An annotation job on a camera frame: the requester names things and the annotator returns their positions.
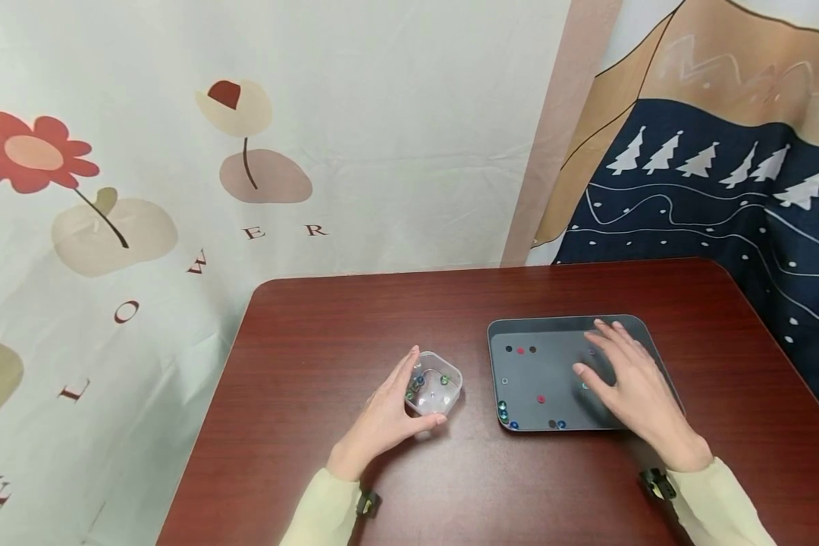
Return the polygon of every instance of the leaf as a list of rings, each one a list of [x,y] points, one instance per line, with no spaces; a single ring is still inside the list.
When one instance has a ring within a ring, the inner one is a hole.
[[[109,216],[112,207],[115,207],[116,201],[118,201],[118,191],[115,188],[101,188],[97,191],[97,200],[94,201],[94,206],[103,213],[103,216]]]

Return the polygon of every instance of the sleeve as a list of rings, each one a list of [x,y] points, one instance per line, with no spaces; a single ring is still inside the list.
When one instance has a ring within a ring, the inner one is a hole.
[[[700,472],[667,473],[677,491],[673,508],[695,546],[776,546],[721,460]]]
[[[346,546],[359,499],[358,482],[342,482],[322,468],[306,487],[279,546]]]

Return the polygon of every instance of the gray tray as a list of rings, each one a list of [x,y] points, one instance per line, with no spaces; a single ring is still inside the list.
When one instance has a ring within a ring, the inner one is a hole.
[[[616,374],[603,351],[583,337],[595,318],[622,322],[655,358],[673,396],[670,376],[651,335],[633,315],[509,318],[488,326],[496,419],[513,432],[623,429],[615,415],[573,372],[575,362],[592,367],[608,384]],[[501,408],[506,406],[507,419]]]

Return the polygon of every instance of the curtain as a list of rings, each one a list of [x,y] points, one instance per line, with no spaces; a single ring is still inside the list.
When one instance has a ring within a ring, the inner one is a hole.
[[[1,0],[0,544],[153,544],[262,282],[524,260],[618,4]]]
[[[715,260],[819,399],[819,0],[649,7],[623,8],[538,252]]]

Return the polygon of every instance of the clear plastic box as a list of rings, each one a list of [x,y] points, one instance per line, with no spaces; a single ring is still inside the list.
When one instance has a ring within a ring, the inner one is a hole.
[[[455,366],[437,353],[422,351],[406,390],[407,406],[419,415],[449,413],[455,406],[463,379]]]

